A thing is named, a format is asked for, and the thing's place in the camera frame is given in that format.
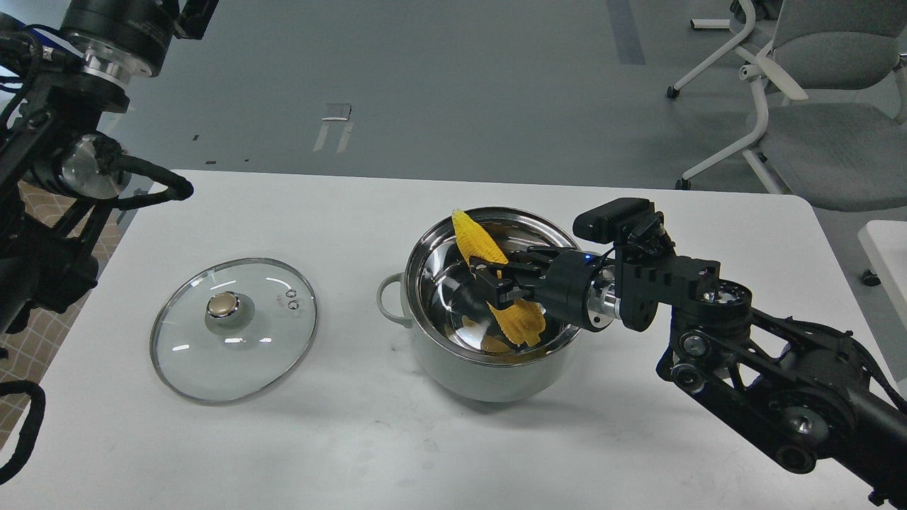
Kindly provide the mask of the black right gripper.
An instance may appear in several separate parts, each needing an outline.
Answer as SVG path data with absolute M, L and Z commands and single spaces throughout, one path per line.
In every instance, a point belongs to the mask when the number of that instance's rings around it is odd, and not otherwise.
M 518 300 L 542 304 L 555 319 L 589 332 L 601 332 L 615 320 L 608 258 L 569 246 L 526 246 L 507 258 L 506 264 L 471 261 L 473 294 L 494 310 Z

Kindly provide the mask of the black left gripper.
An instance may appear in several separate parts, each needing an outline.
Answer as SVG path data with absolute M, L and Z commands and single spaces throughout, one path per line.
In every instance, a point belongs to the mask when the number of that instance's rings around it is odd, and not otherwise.
M 84 50 L 89 40 L 106 43 L 142 62 L 150 77 L 158 77 L 173 32 L 178 39 L 201 40 L 218 0 L 185 1 L 72 1 L 60 27 L 64 37 Z

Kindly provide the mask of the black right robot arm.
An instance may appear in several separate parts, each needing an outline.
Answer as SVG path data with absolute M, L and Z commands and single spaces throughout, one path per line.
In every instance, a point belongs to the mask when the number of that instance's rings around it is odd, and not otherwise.
M 781 468 L 806 474 L 832 458 L 869 485 L 875 506 L 905 507 L 905 399 L 852 332 L 756 310 L 718 262 L 677 255 L 648 201 L 637 212 L 590 210 L 574 232 L 612 251 L 529 246 L 505 263 L 468 257 L 490 306 L 524 298 L 589 332 L 612 320 L 644 332 L 667 305 L 662 380 Z

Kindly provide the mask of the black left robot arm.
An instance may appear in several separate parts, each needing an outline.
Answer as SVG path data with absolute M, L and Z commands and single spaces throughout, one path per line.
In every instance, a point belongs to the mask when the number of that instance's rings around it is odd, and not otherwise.
M 186 200 L 184 177 L 99 130 L 133 77 L 156 77 L 173 38 L 200 40 L 215 1 L 72 1 L 52 29 L 2 16 L 2 332 L 63 313 L 97 284 L 113 210 Z

